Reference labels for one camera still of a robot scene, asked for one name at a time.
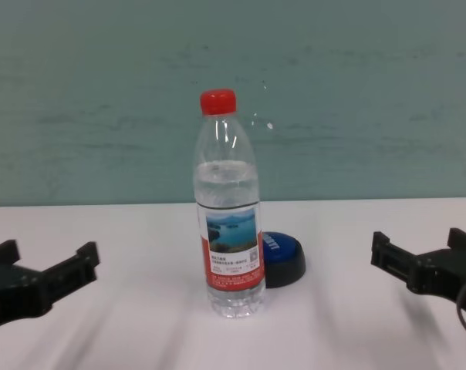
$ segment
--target landscape photo on label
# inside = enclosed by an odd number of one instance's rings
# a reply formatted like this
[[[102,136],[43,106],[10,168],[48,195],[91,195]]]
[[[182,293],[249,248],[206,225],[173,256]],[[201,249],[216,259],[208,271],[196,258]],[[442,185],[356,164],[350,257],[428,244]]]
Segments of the landscape photo on label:
[[[255,210],[207,212],[209,249],[218,253],[247,251],[257,245]]]

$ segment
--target bottle label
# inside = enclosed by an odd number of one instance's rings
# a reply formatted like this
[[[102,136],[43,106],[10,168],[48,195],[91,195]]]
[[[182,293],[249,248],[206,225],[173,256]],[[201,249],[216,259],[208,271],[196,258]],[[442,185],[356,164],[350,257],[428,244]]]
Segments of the bottle label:
[[[208,284],[222,291],[253,288],[264,278],[258,203],[237,208],[198,204]]]

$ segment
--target bottle bottom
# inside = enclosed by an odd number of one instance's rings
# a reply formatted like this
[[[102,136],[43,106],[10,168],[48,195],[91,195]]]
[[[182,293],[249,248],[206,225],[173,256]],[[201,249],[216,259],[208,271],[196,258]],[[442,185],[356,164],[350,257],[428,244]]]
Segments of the bottle bottom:
[[[226,318],[244,318],[254,314],[262,304],[265,279],[244,291],[219,291],[208,286],[212,309]]]

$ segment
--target robotic claw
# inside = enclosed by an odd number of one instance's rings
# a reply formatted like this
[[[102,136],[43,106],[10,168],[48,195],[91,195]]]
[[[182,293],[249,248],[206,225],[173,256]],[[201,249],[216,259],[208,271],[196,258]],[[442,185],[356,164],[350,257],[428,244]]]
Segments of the robotic claw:
[[[100,263],[94,242],[44,271],[15,266],[19,259],[15,240],[0,244],[0,325],[43,316],[53,303],[95,281]]]
[[[466,330],[462,310],[466,311],[466,233],[451,228],[447,245],[415,255],[393,244],[377,231],[373,233],[371,264],[404,281],[415,294],[429,294],[456,303],[460,322]]]

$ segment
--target red bottle cap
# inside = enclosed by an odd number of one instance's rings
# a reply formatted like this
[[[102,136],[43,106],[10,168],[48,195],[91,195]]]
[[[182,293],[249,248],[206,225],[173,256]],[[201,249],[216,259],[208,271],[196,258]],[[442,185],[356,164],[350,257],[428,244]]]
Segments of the red bottle cap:
[[[201,108],[205,116],[236,112],[236,96],[231,89],[204,91],[201,94]]]

